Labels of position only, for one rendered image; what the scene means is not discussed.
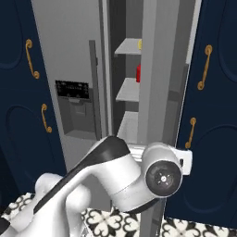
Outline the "grey fridge door with dispenser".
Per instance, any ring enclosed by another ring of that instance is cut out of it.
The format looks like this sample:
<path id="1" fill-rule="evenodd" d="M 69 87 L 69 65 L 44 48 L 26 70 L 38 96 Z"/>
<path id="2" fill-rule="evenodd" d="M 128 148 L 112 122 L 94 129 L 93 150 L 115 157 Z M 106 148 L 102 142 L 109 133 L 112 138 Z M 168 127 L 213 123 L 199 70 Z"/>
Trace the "grey fridge door with dispenser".
<path id="1" fill-rule="evenodd" d="M 31 0 L 67 169 L 97 142 L 89 40 L 95 40 L 102 137 L 107 135 L 101 0 Z M 57 81 L 87 82 L 91 101 L 57 95 Z"/>

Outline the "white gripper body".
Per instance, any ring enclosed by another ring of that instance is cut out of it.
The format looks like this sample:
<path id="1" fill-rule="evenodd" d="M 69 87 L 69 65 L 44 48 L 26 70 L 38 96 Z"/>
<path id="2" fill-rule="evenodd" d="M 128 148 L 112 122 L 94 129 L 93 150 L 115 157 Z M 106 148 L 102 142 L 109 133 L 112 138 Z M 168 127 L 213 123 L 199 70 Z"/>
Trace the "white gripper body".
<path id="1" fill-rule="evenodd" d="M 133 158 L 142 164 L 146 172 L 156 162 L 168 161 L 174 163 L 182 175 L 189 175 L 192 170 L 193 152 L 180 150 L 164 143 L 151 143 L 147 146 L 129 144 Z"/>

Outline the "grey fridge body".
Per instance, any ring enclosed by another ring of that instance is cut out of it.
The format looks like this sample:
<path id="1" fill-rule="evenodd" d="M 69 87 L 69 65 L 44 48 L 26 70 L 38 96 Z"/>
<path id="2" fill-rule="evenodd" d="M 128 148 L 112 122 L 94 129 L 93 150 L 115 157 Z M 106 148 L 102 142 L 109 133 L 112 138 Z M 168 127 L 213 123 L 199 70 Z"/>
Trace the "grey fridge body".
<path id="1" fill-rule="evenodd" d="M 103 59 L 107 133 L 118 136 L 126 111 L 139 114 L 139 101 L 117 101 L 119 89 L 126 78 L 136 79 L 139 55 L 116 55 L 115 51 L 126 38 L 142 39 L 143 0 L 101 0 Z"/>

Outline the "navy blue cupboard door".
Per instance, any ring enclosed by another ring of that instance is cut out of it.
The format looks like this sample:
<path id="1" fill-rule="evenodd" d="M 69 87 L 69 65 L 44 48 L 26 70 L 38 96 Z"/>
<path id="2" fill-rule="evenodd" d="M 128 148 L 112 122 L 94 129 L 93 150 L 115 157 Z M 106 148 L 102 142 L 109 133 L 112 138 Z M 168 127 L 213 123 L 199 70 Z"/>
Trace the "navy blue cupboard door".
<path id="1" fill-rule="evenodd" d="M 197 89 L 213 46 L 205 88 Z M 183 108 L 237 104 L 237 0 L 203 0 Z"/>
<path id="2" fill-rule="evenodd" d="M 39 80 L 31 75 L 27 39 L 32 40 L 31 61 Z M 31 0 L 0 0 L 0 87 L 49 93 Z"/>
<path id="3" fill-rule="evenodd" d="M 41 114 L 42 104 L 47 133 Z M 48 94 L 0 89 L 0 204 L 15 201 L 34 191 L 34 184 L 45 172 L 66 174 L 66 165 Z"/>
<path id="4" fill-rule="evenodd" d="M 193 165 L 167 201 L 165 216 L 237 229 L 237 106 L 183 110 L 177 146 L 189 139 Z"/>

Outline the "grey fridge shelf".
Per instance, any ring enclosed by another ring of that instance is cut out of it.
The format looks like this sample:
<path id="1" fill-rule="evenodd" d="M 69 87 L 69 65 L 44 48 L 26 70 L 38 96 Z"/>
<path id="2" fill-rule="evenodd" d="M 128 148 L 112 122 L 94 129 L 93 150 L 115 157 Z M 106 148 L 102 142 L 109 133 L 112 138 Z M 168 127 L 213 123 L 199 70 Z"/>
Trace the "grey fridge shelf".
<path id="1" fill-rule="evenodd" d="M 116 97 L 117 101 L 138 102 L 140 83 L 135 78 L 126 78 Z"/>
<path id="2" fill-rule="evenodd" d="M 118 137 L 126 143 L 137 143 L 138 113 L 126 111 L 118 129 Z"/>
<path id="3" fill-rule="evenodd" d="M 116 55 L 139 55 L 142 50 L 138 49 L 140 39 L 126 38 L 116 49 Z"/>

